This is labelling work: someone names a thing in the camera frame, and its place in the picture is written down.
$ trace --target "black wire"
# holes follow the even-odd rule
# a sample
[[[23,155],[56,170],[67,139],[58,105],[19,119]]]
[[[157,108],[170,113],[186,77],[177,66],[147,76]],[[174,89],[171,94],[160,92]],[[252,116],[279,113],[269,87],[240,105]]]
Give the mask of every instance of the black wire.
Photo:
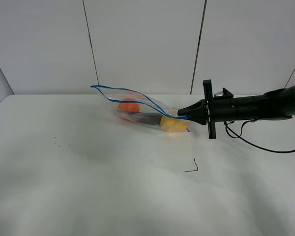
[[[256,121],[257,121],[256,119],[245,121],[245,122],[241,125],[241,129],[240,129],[240,135],[239,135],[239,137],[241,137],[241,135],[242,135],[242,129],[243,129],[243,127],[244,127],[245,124],[247,124],[247,123],[249,123],[249,122],[256,122]],[[227,130],[228,125],[229,125],[229,124],[233,124],[234,122],[235,122],[235,121],[231,121],[231,122],[229,122],[229,123],[224,122],[224,124],[225,124],[225,130],[226,130],[226,133],[227,133],[231,138],[233,138],[233,139],[238,139],[239,137],[234,137],[234,136],[232,136],[232,135],[228,132],[228,130]]]
[[[239,138],[239,139],[243,140],[244,142],[246,142],[247,144],[250,144],[251,146],[254,146],[254,147],[256,147],[256,148],[262,149],[262,150],[264,150],[264,151],[274,152],[274,153],[292,153],[292,152],[295,152],[295,149],[294,149],[294,150],[290,150],[290,151],[275,151],[275,150],[270,150],[270,149],[266,149],[266,148],[264,148],[264,147],[260,147],[260,146],[257,146],[257,145],[255,145],[255,144],[252,144],[251,142],[249,142],[249,141],[243,139],[243,138],[241,137],[241,135],[242,135],[242,129],[243,129],[244,125],[247,124],[247,123],[249,123],[249,122],[256,122],[256,120],[248,120],[248,121],[245,121],[245,122],[242,124],[242,126],[241,126],[241,132],[240,132],[240,135],[238,135],[238,134],[235,133],[230,127],[228,127],[228,125],[234,123],[234,121],[231,121],[231,122],[229,122],[229,123],[224,122],[224,124],[225,124],[226,132],[227,132],[227,134],[228,134],[230,137],[232,137],[232,138],[234,138],[234,139],[235,139],[235,138]],[[233,134],[235,134],[236,137],[230,135],[229,132],[228,132],[228,130],[230,130]]]
[[[193,161],[195,162],[195,164],[196,164],[196,167],[197,167],[197,169],[196,169],[196,170],[193,170],[193,171],[198,171],[198,165],[197,165],[197,163],[196,163],[196,159],[195,159],[195,158],[193,158]]]

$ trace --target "orange fruit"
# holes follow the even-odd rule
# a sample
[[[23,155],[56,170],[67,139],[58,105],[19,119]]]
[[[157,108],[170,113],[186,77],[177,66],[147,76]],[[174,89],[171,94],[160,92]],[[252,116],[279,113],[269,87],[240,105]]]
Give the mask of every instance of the orange fruit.
[[[125,98],[123,101],[134,101],[133,98]],[[124,112],[139,112],[140,106],[137,103],[119,103],[118,109]]]
[[[163,116],[161,119],[161,128],[165,132],[180,132],[188,128],[188,123],[181,119]]]

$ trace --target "plastic bag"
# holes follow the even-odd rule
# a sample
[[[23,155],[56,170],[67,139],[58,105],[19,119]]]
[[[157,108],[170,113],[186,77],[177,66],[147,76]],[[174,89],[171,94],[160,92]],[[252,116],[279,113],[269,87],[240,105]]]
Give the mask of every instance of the plastic bag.
[[[179,117],[177,108],[166,106],[156,99],[127,88],[93,85],[108,101],[117,116],[131,122],[166,132],[188,132],[187,117]]]

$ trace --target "orange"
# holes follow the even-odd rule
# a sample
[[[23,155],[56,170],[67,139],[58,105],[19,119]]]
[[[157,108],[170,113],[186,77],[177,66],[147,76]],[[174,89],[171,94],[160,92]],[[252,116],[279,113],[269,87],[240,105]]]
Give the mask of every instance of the orange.
[[[125,98],[123,101],[134,101],[133,98]],[[119,103],[118,109],[124,112],[139,112],[140,106],[137,103]]]

